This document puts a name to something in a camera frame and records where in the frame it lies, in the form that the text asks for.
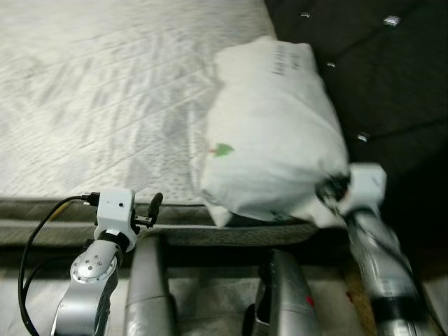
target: pillowcase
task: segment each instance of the pillowcase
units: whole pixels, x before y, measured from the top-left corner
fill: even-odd
[[[223,89],[209,114],[200,188],[217,226],[261,221],[341,224],[314,186],[348,175],[348,157],[312,49],[264,36],[215,57]]]

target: white mattress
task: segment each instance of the white mattress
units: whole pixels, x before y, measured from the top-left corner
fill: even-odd
[[[267,34],[263,0],[0,0],[0,198],[200,202],[213,56]]]

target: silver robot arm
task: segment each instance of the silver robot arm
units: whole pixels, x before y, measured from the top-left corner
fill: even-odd
[[[379,217],[385,185],[386,174],[379,165],[354,164],[348,192],[337,206],[346,219],[351,252],[360,267],[378,335],[436,336],[398,238]]]
[[[158,208],[162,195],[157,195]],[[104,335],[123,254],[135,247],[136,224],[151,224],[151,218],[135,216],[134,196],[133,190],[118,188],[99,195],[95,240],[71,265],[70,286],[57,308],[52,336]]]

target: dark headboard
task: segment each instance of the dark headboard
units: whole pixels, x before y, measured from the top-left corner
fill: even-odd
[[[447,1],[265,3],[279,40],[314,49],[351,160],[378,162],[387,171],[387,221],[399,231],[398,221],[407,221],[401,231],[411,226],[417,237],[418,223],[409,221],[419,211],[419,220],[446,228],[447,216],[434,216],[447,200],[437,189],[448,186]],[[406,211],[411,216],[403,217]]]

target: floor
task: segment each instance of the floor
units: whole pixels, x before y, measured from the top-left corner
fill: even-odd
[[[442,328],[448,333],[448,272],[428,279],[423,283],[423,287]]]
[[[170,291],[176,299],[180,335],[241,334],[245,309],[256,295],[255,267],[172,268],[168,273]],[[323,335],[363,336],[339,270],[306,266],[304,273],[314,296]],[[27,335],[18,309],[17,276],[17,268],[0,266],[0,335]],[[128,278],[129,270],[122,269],[118,287],[111,297],[108,336],[123,334]],[[54,313],[67,286],[61,269],[42,273],[31,285],[27,306],[41,335],[50,334]]]

